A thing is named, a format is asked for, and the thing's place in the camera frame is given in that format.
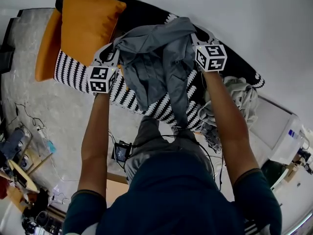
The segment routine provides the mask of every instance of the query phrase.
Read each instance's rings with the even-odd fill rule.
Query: gray pants
[[[144,116],[141,120],[137,137],[133,145],[142,144],[140,147],[133,148],[132,155],[125,163],[125,171],[128,183],[130,184],[139,167],[153,155],[160,152],[186,152],[190,153],[205,166],[213,176],[212,166],[201,148],[191,140],[195,140],[195,135],[190,130],[174,131],[178,135],[172,143],[169,143],[158,130],[159,121]]]

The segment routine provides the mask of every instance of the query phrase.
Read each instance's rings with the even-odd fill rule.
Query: floor
[[[52,159],[48,160],[33,174],[33,179],[40,185],[55,193],[56,199],[64,205],[56,204],[66,210],[69,198],[77,190],[80,176],[80,150],[83,135],[89,119],[93,96],[81,93],[54,80],[35,81],[36,57],[40,47],[45,26],[53,9],[24,10],[20,18],[14,20],[8,43],[15,48],[12,70],[2,76],[2,104],[5,117],[10,122],[15,115],[15,104],[25,104],[27,113],[40,118],[47,127],[47,134],[56,147]],[[32,133],[30,148],[37,151],[43,159],[49,154],[36,127],[19,107],[18,118],[8,127],[9,132],[22,122]],[[110,130],[115,139],[133,142],[142,116],[132,114],[117,105],[110,106]],[[162,134],[171,134],[167,124],[160,123]],[[221,171],[220,155],[207,147],[202,136],[197,140],[208,150],[216,173]],[[259,164],[265,155],[257,141],[251,137],[251,147]],[[109,144],[108,172],[124,175],[124,172],[111,159],[112,143]],[[232,188],[227,170],[223,166],[222,193],[228,200],[233,200]]]

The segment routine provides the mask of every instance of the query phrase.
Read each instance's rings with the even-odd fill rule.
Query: sleeve
[[[63,234],[81,235],[84,230],[98,223],[107,208],[106,200],[99,193],[91,190],[79,190],[71,198]]]
[[[235,205],[247,219],[245,233],[280,235],[282,213],[268,182],[260,169],[240,176],[233,187]]]

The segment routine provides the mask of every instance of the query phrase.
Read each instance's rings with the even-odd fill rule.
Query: orange pillow
[[[85,66],[108,44],[126,3],[117,0],[63,0],[61,50]]]

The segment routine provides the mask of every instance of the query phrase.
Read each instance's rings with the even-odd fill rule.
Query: dark blue t-shirt
[[[235,201],[229,202],[194,156],[163,153],[139,168],[129,191],[110,208],[98,193],[76,192],[63,234],[281,233],[280,207],[259,169],[242,175],[233,191]]]

